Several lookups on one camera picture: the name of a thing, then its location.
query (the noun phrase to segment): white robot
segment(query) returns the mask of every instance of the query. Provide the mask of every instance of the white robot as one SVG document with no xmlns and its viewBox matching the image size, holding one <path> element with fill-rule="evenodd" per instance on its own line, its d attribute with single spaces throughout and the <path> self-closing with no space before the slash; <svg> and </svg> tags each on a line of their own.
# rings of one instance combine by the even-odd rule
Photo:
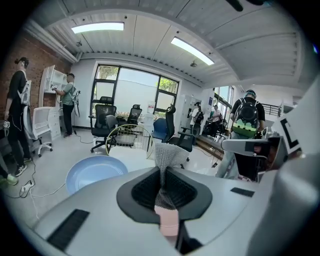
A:
<svg viewBox="0 0 320 256">
<path fill-rule="evenodd" d="M 222 142 L 225 150 L 263 157 L 255 146 L 270 148 L 277 140 L 270 166 L 276 170 L 266 171 L 260 182 L 167 168 L 166 190 L 179 213 L 174 247 L 153 210 L 157 167 L 90 184 L 24 232 L 40 253 L 55 256 L 279 255 L 319 207 L 319 95 L 318 77 L 266 138 Z M 297 150 L 302 155 L 290 160 Z"/>
</svg>

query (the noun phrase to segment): blue chair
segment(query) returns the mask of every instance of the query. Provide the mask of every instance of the blue chair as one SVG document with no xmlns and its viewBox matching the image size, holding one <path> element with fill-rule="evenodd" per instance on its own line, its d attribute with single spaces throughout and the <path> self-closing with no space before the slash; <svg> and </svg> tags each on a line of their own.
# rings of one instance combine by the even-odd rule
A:
<svg viewBox="0 0 320 256">
<path fill-rule="evenodd" d="M 153 132 L 151 133 L 151 136 L 155 139 L 163 140 L 167 136 L 167 121 L 165 118 L 158 118 L 154 123 L 153 123 Z M 149 136 L 149 141 L 148 141 L 148 148 L 147 151 L 149 150 L 149 143 L 150 143 L 150 136 Z"/>
</svg>

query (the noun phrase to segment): ceiling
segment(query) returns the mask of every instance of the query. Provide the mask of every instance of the ceiling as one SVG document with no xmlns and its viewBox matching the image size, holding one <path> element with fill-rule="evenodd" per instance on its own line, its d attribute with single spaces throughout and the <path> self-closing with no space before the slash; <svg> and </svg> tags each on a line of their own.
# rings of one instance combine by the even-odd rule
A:
<svg viewBox="0 0 320 256">
<path fill-rule="evenodd" d="M 257 78 L 265 81 L 267 77 L 273 83 L 280 78 L 282 86 L 299 87 L 313 79 L 296 22 L 277 6 L 240 2 L 242 12 L 225 0 L 50 0 L 31 19 L 74 55 L 145 59 L 183 73 L 203 87 L 250 83 Z M 71 30 L 105 21 L 124 22 L 124 31 L 74 34 Z M 215 64 L 208 66 L 171 44 L 174 37 Z M 193 61 L 197 67 L 190 66 Z"/>
</svg>

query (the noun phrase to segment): person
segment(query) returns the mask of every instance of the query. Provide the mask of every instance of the person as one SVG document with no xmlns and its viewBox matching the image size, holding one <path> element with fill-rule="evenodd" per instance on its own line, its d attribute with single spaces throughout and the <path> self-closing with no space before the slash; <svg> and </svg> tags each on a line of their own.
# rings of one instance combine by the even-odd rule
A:
<svg viewBox="0 0 320 256">
<path fill-rule="evenodd" d="M 74 110 L 75 104 L 72 99 L 72 95 L 75 92 L 76 88 L 74 86 L 75 75 L 69 73 L 66 77 L 67 85 L 63 90 L 58 90 L 54 88 L 53 90 L 56 94 L 62 96 L 62 111 L 63 111 L 63 120 L 66 128 L 66 133 L 63 135 L 64 138 L 69 138 L 72 136 L 72 122 L 71 122 L 71 113 Z"/>
<path fill-rule="evenodd" d="M 18 94 L 18 91 L 19 93 L 22 93 L 27 82 L 26 69 L 29 60 L 26 57 L 22 57 L 20 60 L 16 60 L 15 63 L 17 63 L 17 71 L 13 74 L 10 81 L 9 92 L 6 97 L 4 120 L 10 122 L 7 139 L 11 146 L 15 161 L 17 162 L 17 168 L 14 175 L 20 176 L 28 167 L 26 162 L 31 161 L 23 118 L 25 106 L 21 104 L 21 99 Z M 18 141 L 21 144 L 24 156 L 22 156 Z"/>
<path fill-rule="evenodd" d="M 2 166 L 0 165 L 0 176 L 2 176 L 2 178 L 0 178 L 0 184 L 5 181 L 10 185 L 16 185 L 18 183 L 18 178 L 16 178 L 15 176 L 7 173 Z"/>
<path fill-rule="evenodd" d="M 190 122 L 190 129 L 191 129 L 191 133 L 193 133 L 193 128 L 194 128 L 194 124 L 195 124 L 195 117 L 197 115 L 198 112 L 201 112 L 201 103 L 200 102 L 196 102 L 194 104 L 196 107 L 195 109 L 192 111 L 191 114 L 191 122 Z M 196 145 L 196 137 L 192 136 L 192 145 Z"/>
<path fill-rule="evenodd" d="M 262 106 L 261 103 L 257 103 L 256 104 L 256 93 L 253 90 L 247 90 L 245 92 L 244 95 L 244 100 L 246 102 L 250 102 L 253 105 L 255 105 L 257 112 L 258 112 L 258 121 L 259 121 L 259 127 L 258 127 L 258 131 L 262 131 L 265 128 L 265 109 L 264 106 Z M 231 110 L 230 113 L 230 119 L 234 122 L 235 121 L 235 113 L 238 109 L 238 107 L 242 104 L 241 99 L 238 99 Z M 231 133 L 231 139 L 233 140 L 247 140 L 247 139 L 251 139 L 247 136 L 238 134 L 236 132 L 232 132 Z M 216 177 L 219 178 L 226 178 L 226 179 L 237 179 L 239 175 L 238 172 L 238 167 L 237 167 L 237 163 L 236 163 L 236 156 L 233 152 L 229 152 L 229 151 L 225 151 L 222 161 L 218 167 L 218 171 L 215 174 Z"/>
<path fill-rule="evenodd" d="M 210 118 L 212 123 L 211 123 L 209 135 L 211 137 L 216 137 L 216 135 L 217 135 L 217 130 L 218 130 L 218 127 L 220 124 L 220 116 L 221 116 L 221 112 L 218 109 L 218 105 L 214 105 L 214 113 L 213 113 L 212 117 Z"/>
</svg>

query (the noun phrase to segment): black shirt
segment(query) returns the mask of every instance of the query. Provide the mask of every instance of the black shirt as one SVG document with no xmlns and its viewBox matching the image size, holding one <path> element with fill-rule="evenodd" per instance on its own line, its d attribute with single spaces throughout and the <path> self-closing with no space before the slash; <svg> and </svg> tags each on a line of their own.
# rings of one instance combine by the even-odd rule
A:
<svg viewBox="0 0 320 256">
<path fill-rule="evenodd" d="M 255 105 L 257 102 L 254 98 L 251 98 L 251 97 L 245 97 L 244 99 L 245 99 L 245 102 L 251 102 L 253 105 Z M 231 110 L 231 114 L 235 114 L 240 105 L 241 105 L 241 100 L 238 99 L 233 105 L 233 108 Z M 266 118 L 265 118 L 264 106 L 262 106 L 261 103 L 258 103 L 255 107 L 258 110 L 258 120 L 265 121 Z"/>
<path fill-rule="evenodd" d="M 26 77 L 23 71 L 16 71 L 10 82 L 9 92 L 7 94 L 7 98 L 12 99 L 12 104 L 9 109 L 9 115 L 16 117 L 21 115 L 23 111 L 23 105 L 21 104 L 21 99 L 18 94 L 18 90 L 22 93 L 25 85 L 26 85 Z"/>
</svg>

